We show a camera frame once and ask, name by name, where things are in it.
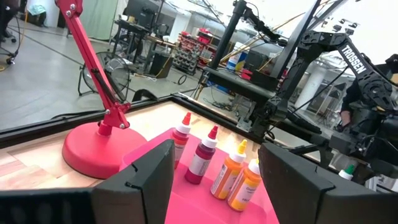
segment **paint bottle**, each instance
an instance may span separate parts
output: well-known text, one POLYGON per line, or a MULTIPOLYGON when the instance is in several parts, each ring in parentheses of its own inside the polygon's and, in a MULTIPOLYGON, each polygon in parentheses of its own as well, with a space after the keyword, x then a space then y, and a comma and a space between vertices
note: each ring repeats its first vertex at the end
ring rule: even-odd
POLYGON ((349 167, 348 167, 347 169, 341 170, 341 171, 338 173, 338 175, 339 175, 340 177, 346 179, 346 180, 351 180, 351 179, 354 177, 354 176, 353 176, 354 170, 355 170, 355 166, 354 166, 354 165, 349 165, 349 167))
POLYGON ((232 185, 235 183, 236 178, 243 168, 243 161, 246 158, 244 150, 248 141, 243 140, 236 152, 232 152, 225 159, 224 164, 218 174, 216 180, 211 186, 211 194, 221 200, 226 199, 232 185))
POLYGON ((185 173, 185 179, 192 184, 200 184, 207 167, 209 166, 211 158, 216 152, 217 130, 218 127, 214 126, 209 135, 207 135, 205 139, 202 139, 195 151, 192 162, 187 173, 185 173))
POLYGON ((188 112, 182 120, 182 123, 178 124, 171 134, 171 139, 174 140, 174 169, 177 168, 185 146, 187 145, 188 134, 191 131, 190 122, 191 113, 188 112))
POLYGON ((261 183, 259 160, 252 159, 249 166, 240 173, 228 195, 228 205, 242 212, 261 183))

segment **yellow paint bottle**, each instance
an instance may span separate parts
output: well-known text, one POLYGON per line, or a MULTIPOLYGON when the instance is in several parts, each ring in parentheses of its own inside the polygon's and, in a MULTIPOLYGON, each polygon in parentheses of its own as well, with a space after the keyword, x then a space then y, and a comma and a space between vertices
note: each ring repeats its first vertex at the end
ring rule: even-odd
POLYGON ((243 211, 261 183, 259 160, 252 159, 236 179, 228 196, 228 205, 236 211, 243 211))
POLYGON ((211 186, 211 194, 221 200, 226 199, 236 178, 243 168, 243 161, 246 158, 244 150, 248 141, 243 140, 236 152, 232 152, 224 161, 224 164, 216 180, 211 186))

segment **lamp base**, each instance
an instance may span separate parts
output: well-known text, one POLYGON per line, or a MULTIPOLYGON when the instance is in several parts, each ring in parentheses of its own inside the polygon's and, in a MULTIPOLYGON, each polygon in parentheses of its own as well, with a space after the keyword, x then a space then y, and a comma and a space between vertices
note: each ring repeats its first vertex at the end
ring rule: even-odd
POLYGON ((112 134, 98 134, 97 123, 82 124, 65 138, 62 156, 76 171, 107 179, 119 171, 122 158, 147 140, 132 129, 113 128, 112 134))

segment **wooden tabletop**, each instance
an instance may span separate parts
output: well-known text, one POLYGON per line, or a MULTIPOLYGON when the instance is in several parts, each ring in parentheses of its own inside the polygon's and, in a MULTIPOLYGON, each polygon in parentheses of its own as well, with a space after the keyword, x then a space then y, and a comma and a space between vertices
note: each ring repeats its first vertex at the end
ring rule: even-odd
MULTIPOLYGON (((131 128, 150 140, 181 122, 188 110, 172 102, 152 106, 126 115, 131 128)), ((205 137, 214 122, 192 114, 191 133, 205 137)), ((56 187, 89 187, 100 182, 69 167, 62 158, 63 140, 68 131, 53 134, 0 150, 0 189, 43 189, 56 187)), ((236 150, 244 138, 222 126, 217 147, 236 150)), ((259 145, 248 141, 246 161, 257 158, 259 145)))

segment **pink paper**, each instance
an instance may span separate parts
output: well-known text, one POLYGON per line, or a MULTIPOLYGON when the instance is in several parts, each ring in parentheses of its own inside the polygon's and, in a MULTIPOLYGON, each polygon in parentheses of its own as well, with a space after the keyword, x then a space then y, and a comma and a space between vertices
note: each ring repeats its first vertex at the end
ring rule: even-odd
MULTIPOLYGON (((151 149, 170 139, 172 129, 148 141, 123 157, 121 170, 151 149)), ((189 163, 200 139, 190 135, 182 154, 180 164, 174 173, 172 193, 167 210, 166 224, 278 224, 278 220, 264 185, 260 185, 243 212, 232 210, 225 200, 218 200, 210 193, 210 187, 224 163, 227 153, 217 149, 208 170, 199 185, 193 185, 184 178, 189 163)))

